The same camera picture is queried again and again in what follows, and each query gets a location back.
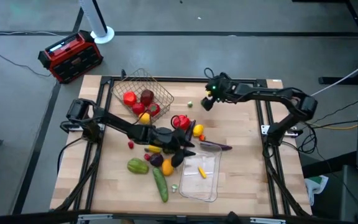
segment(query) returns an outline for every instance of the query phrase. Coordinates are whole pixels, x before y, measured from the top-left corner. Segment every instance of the red case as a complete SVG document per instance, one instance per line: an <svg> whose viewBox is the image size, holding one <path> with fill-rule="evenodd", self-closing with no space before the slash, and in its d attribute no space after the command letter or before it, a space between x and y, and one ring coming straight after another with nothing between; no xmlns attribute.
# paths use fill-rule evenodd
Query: red case
<svg viewBox="0 0 358 224"><path fill-rule="evenodd" d="M83 30L40 51L38 59L60 83L70 83L103 61L90 33Z"/></svg>

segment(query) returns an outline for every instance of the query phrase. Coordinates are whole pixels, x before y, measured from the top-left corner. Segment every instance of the clear plastic container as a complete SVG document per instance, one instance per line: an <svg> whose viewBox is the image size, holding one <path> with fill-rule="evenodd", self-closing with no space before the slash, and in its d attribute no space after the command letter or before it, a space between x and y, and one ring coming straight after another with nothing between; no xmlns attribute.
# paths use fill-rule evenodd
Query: clear plastic container
<svg viewBox="0 0 358 224"><path fill-rule="evenodd" d="M186 157L183 162L183 172L179 184L179 193L188 198L213 202L218 197L219 164L222 149L219 146L200 146L195 144L190 151L195 156ZM204 179L198 167L201 167L206 178Z"/></svg>

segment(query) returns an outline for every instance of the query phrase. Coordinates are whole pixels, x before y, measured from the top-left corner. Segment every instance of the gray floor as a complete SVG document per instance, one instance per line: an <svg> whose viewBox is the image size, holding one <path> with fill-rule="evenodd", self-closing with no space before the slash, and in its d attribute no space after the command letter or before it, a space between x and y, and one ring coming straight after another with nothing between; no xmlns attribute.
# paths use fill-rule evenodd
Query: gray floor
<svg viewBox="0 0 358 224"><path fill-rule="evenodd" d="M302 4L290 0L98 2L107 25L116 31L357 32L344 4ZM18 8L24 11L20 18L14 16ZM0 9L5 14L0 19L0 30L69 31L78 9L76 1L9 1ZM31 19L28 11L42 22ZM81 29L90 30L86 19ZM0 53L48 74L37 61L37 54L58 39L0 37ZM216 73L225 71L234 78L282 79L285 86L307 93L322 88L318 77L343 77L358 67L358 38L117 36L99 49L104 62L90 71L95 75L118 75L122 68L127 72L145 68L155 76L202 77L203 69L211 67ZM0 146L0 215L11 211L54 83L52 77L38 77L0 58L0 138L5 140ZM61 86L24 205L25 213L48 210L58 152L67 138L58 125L65 119L72 99L78 96L80 86L81 78ZM335 86L316 98L319 106L315 117L319 118L357 100L358 87ZM321 123L355 118L357 106ZM325 158L356 147L355 129L319 129L317 135L320 153Z"/></svg>

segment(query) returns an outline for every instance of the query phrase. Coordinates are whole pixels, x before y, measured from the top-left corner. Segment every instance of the wire basket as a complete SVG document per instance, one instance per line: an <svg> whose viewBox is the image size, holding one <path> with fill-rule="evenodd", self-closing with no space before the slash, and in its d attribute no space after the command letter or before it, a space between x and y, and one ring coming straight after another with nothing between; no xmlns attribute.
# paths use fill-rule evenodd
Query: wire basket
<svg viewBox="0 0 358 224"><path fill-rule="evenodd" d="M132 111L130 106L124 104L124 93L127 91L133 91L136 94L137 102L140 101L140 95L144 90L153 91L153 102L160 106L160 112L151 118L152 123L169 111L170 105L173 102L173 96L152 75L147 73L143 68L136 70L129 76L125 74L124 70L121 73L122 81L114 85L111 91L135 119L138 119L138 116Z"/></svg>

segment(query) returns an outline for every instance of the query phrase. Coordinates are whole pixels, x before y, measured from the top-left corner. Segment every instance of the purple eggplant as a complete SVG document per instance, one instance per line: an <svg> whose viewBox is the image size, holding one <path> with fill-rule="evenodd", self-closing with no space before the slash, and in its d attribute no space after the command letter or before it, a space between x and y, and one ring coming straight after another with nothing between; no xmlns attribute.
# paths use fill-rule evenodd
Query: purple eggplant
<svg viewBox="0 0 358 224"><path fill-rule="evenodd" d="M220 148L222 148L222 151L227 151L227 150L230 150L233 148L231 146L219 144L216 142L210 142L210 141L201 141L200 145L202 145L202 146L212 146L212 145L219 146Z"/></svg>
<svg viewBox="0 0 358 224"><path fill-rule="evenodd" d="M193 129L196 126L196 120L191 121L189 128L186 130L185 139L186 141L191 141L191 136L193 135Z"/></svg>
<svg viewBox="0 0 358 224"><path fill-rule="evenodd" d="M150 160L149 160L150 164L152 164L155 167L161 166L163 161L164 161L164 158L159 153L152 154L152 156L150 157Z"/></svg>

